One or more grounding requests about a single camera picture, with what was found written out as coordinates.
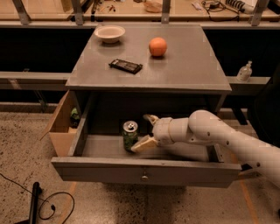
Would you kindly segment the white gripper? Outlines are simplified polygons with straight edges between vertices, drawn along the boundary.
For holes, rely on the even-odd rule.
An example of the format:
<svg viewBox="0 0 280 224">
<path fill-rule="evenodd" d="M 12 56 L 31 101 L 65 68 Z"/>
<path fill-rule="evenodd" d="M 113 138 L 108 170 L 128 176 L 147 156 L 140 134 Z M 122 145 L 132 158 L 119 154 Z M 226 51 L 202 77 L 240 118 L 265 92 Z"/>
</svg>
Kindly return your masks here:
<svg viewBox="0 0 280 224">
<path fill-rule="evenodd" d="M 153 126 L 153 136 L 144 136 L 135 143 L 131 150 L 135 153 L 146 151 L 158 145 L 186 143 L 191 133 L 188 128 L 188 118 L 165 117 L 159 119 L 156 115 L 145 114 L 143 119 Z"/>
</svg>

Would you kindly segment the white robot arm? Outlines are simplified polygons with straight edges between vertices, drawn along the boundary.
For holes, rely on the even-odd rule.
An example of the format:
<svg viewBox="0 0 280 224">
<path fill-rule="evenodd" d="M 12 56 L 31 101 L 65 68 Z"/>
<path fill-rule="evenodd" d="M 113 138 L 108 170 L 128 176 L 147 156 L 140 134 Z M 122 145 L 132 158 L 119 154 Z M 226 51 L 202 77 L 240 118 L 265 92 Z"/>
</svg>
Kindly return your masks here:
<svg viewBox="0 0 280 224">
<path fill-rule="evenodd" d="M 211 112 L 196 110 L 187 118 L 158 118 L 155 115 L 143 117 L 152 124 L 153 136 L 141 138 L 131 147 L 133 152 L 175 143 L 220 144 L 274 185 L 280 186 L 280 149 L 231 128 Z"/>
</svg>

